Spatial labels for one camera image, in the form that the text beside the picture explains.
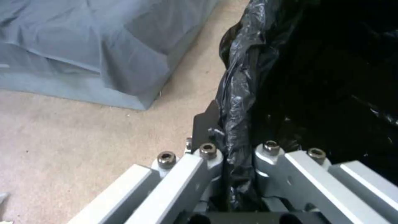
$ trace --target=bolt head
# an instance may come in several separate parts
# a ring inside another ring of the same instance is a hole
[[[176,164],[176,155],[170,151],[161,152],[158,155],[158,165],[162,169],[171,169]]]
[[[217,148],[213,143],[204,143],[199,147],[199,154],[204,159],[214,159],[217,156]]]
[[[307,154],[319,165],[322,165],[326,159],[326,153],[322,149],[310,148]]]
[[[272,140],[266,141],[263,144],[263,150],[268,155],[273,155],[273,156],[278,155],[280,148],[281,147],[278,145],[278,143],[276,143],[275,141],[272,141]]]

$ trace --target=gray fabric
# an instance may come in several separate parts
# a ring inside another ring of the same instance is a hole
[[[171,55],[181,57],[174,48],[203,23],[216,2],[2,0],[0,64],[15,62],[16,53],[3,49],[16,45],[47,59],[97,71],[106,87],[139,94],[167,78],[178,63]],[[52,65],[26,64],[34,70],[54,71]]]

